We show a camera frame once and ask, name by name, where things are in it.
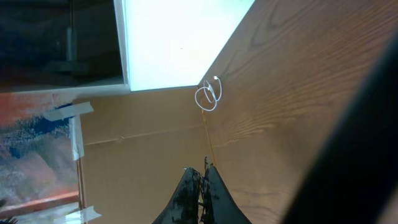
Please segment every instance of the tape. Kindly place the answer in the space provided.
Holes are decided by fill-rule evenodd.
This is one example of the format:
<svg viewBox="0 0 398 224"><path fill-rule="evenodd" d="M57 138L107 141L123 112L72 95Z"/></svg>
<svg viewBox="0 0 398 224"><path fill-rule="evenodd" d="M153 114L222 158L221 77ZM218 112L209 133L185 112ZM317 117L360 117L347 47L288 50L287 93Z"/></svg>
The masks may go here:
<svg viewBox="0 0 398 224"><path fill-rule="evenodd" d="M81 133L80 115L69 118L69 130L73 160L76 161L85 155L83 134Z"/></svg>
<svg viewBox="0 0 398 224"><path fill-rule="evenodd" d="M99 218L102 215L96 213L94 211L94 207L90 206L83 210L73 212L69 215L65 215L64 217L56 218L54 220L54 224L82 224L88 221L91 221L95 218Z"/></svg>
<svg viewBox="0 0 398 224"><path fill-rule="evenodd" d="M71 118L79 114L90 113L93 111L94 109L90 105L90 102L86 102L52 111L46 111L43 113L43 117L49 121L58 121L60 119Z"/></svg>

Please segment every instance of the white panel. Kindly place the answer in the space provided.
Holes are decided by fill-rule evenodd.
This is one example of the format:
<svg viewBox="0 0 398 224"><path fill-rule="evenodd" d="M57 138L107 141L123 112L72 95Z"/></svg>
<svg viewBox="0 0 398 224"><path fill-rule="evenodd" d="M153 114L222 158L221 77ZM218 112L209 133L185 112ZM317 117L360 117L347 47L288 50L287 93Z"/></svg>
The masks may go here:
<svg viewBox="0 0 398 224"><path fill-rule="evenodd" d="M197 85L254 0L125 0L132 91Z"/></svg>

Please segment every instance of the wooden table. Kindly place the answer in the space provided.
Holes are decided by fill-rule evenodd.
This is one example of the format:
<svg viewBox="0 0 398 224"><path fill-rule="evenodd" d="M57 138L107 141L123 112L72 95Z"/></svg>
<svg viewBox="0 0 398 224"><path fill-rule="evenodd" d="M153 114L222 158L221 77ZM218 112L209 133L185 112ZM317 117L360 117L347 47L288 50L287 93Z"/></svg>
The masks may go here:
<svg viewBox="0 0 398 224"><path fill-rule="evenodd" d="M250 221L280 221L397 27L397 1L254 3L204 77L223 83L214 162Z"/></svg>

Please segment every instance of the coiled white cable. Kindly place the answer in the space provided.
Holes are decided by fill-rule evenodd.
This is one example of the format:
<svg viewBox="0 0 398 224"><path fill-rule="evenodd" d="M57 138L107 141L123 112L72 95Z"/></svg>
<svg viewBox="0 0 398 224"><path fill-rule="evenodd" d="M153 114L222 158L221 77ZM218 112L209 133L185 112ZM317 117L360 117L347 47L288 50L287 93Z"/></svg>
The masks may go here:
<svg viewBox="0 0 398 224"><path fill-rule="evenodd" d="M215 79L215 80L218 80L218 83L220 84L220 95L219 95L218 98L216 97L216 94L214 93L214 89L213 89L212 85L210 85L210 83L209 83L207 80L203 81L203 87L199 88L199 89L196 91L196 93L195 93L195 101L196 101L197 105L198 105L202 110L205 110L205 111L213 111L214 109L216 109L217 102L221 99L221 96L222 96L222 94L223 94L223 87L221 86L221 81L220 81L220 79L219 79L217 76L215 76L214 79ZM206 96L207 100L209 101L209 103L213 103L213 102L214 102L214 107L213 107L212 109L206 109L206 108L202 107L202 106L198 103L197 94L198 94L198 92L199 92L200 90L204 90L205 96ZM213 100L210 100L210 99L209 99L209 96L207 95L207 91L209 91L209 92L211 93L211 96L213 97Z"/></svg>

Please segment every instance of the wood grain surface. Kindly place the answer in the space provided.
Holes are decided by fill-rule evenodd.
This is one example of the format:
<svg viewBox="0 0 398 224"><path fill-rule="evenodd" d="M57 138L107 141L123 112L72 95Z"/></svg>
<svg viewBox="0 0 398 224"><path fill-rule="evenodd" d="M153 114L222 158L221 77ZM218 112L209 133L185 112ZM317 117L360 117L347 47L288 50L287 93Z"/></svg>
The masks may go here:
<svg viewBox="0 0 398 224"><path fill-rule="evenodd" d="M204 117L216 166L250 221L280 221L397 28L393 0L254 3L204 77L223 84Z"/></svg>

